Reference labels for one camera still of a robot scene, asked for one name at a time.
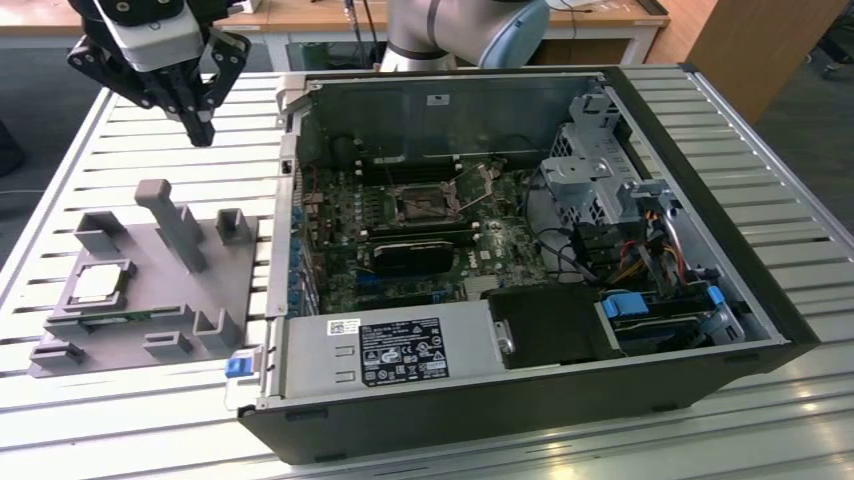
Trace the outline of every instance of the floor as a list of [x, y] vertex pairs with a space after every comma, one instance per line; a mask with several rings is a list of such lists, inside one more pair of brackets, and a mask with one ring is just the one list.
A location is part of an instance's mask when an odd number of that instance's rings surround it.
[[[854, 33], [838, 40], [854, 51]], [[254, 46], [248, 71], [268, 71]], [[0, 177], [0, 192], [42, 190], [97, 94], [97, 86], [65, 65], [61, 50], [0, 50], [0, 118], [29, 158]], [[756, 130], [848, 230], [854, 231], [846, 162], [854, 151], [854, 67], [820, 78], [823, 54], [804, 63]], [[0, 265], [38, 201], [37, 194], [0, 195]]]

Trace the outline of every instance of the motherboard chip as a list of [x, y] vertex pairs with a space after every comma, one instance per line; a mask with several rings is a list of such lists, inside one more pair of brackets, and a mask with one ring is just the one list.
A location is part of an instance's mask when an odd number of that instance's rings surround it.
[[439, 187], [412, 187], [400, 192], [405, 219], [423, 220], [447, 216], [444, 192]]

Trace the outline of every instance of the motherboard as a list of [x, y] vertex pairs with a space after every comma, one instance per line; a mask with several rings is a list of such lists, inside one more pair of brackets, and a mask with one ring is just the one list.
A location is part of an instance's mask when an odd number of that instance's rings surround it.
[[320, 313], [479, 300], [548, 281], [521, 216], [529, 169], [481, 155], [301, 172]]

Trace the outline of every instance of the cpu holder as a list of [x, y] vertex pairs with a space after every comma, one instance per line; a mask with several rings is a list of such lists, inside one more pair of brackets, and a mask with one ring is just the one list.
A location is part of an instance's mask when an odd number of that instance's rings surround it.
[[142, 180], [136, 204], [156, 224], [86, 212], [82, 244], [33, 349], [34, 377], [226, 358], [242, 345], [257, 219], [240, 209], [196, 221], [165, 180]]

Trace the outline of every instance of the blue latch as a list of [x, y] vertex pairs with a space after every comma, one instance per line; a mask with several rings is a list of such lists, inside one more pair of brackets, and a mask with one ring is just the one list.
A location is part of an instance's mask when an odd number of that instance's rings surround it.
[[291, 219], [292, 223], [303, 223], [305, 220], [305, 213], [300, 207], [293, 207], [293, 210], [291, 210]]
[[708, 292], [708, 298], [711, 298], [711, 301], [715, 305], [722, 305], [723, 302], [726, 302], [723, 292], [718, 287], [708, 287], [708, 289], [706, 289], [706, 292]]
[[604, 299], [601, 307], [604, 308], [604, 314], [608, 318], [649, 313], [643, 295], [636, 292], [615, 293]]
[[248, 377], [252, 375], [252, 357], [232, 357], [225, 363], [225, 378]]

